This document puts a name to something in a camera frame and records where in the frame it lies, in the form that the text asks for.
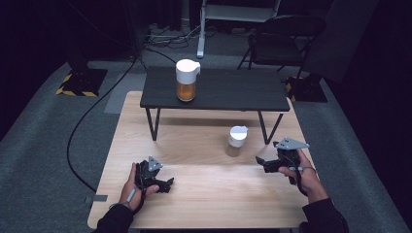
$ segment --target orange liquid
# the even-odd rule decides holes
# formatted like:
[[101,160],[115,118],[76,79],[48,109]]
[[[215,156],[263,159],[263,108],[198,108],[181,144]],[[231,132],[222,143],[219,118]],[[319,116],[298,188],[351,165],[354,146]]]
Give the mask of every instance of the orange liquid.
[[178,98],[182,101],[190,101],[194,98],[196,93],[196,84],[181,84],[178,83],[177,94]]

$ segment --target black sleeve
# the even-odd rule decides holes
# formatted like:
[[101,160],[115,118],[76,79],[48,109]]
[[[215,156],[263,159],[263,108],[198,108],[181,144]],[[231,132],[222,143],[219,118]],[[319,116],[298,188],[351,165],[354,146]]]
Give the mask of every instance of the black sleeve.
[[340,233],[349,232],[345,218],[336,210],[330,198],[303,207],[308,223],[303,223],[303,232]]
[[113,206],[107,213],[97,222],[95,233],[108,232],[127,232],[133,222],[133,213],[122,204]]

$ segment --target pitcher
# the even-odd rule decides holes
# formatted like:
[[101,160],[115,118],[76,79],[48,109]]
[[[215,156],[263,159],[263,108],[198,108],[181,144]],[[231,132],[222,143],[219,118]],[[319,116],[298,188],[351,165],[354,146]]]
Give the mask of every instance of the pitcher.
[[183,59],[176,63],[177,95],[188,102],[196,95],[196,76],[200,73],[200,63]]

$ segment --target person's right hand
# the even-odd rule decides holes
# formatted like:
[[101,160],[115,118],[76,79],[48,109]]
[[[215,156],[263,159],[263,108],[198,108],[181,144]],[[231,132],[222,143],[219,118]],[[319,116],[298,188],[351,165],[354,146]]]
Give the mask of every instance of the person's right hand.
[[[326,190],[319,181],[316,170],[313,168],[311,162],[301,149],[297,150],[297,154],[300,159],[299,167],[303,168],[301,172],[302,189],[308,194],[309,203],[327,199],[328,195]],[[284,174],[285,177],[293,177],[296,179],[296,172],[290,170],[288,167],[280,167],[278,171]]]

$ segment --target table leg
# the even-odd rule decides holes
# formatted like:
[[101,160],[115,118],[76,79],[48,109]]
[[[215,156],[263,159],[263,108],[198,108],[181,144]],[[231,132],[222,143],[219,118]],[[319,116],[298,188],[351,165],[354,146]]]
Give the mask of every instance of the table leg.
[[154,126],[152,122],[151,109],[146,108],[146,115],[148,116],[149,128],[151,129],[152,139],[155,141],[157,139],[158,121],[160,119],[160,108],[157,109]]
[[205,49],[205,21],[206,21],[206,0],[203,0],[202,8],[200,10],[200,35],[199,43],[197,45],[197,58],[203,58]]
[[276,120],[275,126],[273,126],[272,132],[270,133],[269,138],[267,138],[266,134],[266,127],[264,126],[264,120],[263,120],[263,115],[261,114],[261,111],[257,111],[258,113],[258,120],[260,121],[260,127],[261,127],[261,132],[263,134],[263,140],[266,145],[270,143],[270,141],[273,138],[273,135],[275,134],[276,129],[279,126],[279,123],[281,122],[281,119],[284,115],[284,113],[280,113],[278,119]]
[[275,6],[273,6],[273,15],[272,15],[272,17],[276,17],[276,16],[278,15],[279,6],[281,5],[281,1],[282,1],[282,0],[277,0],[277,1],[275,2]]

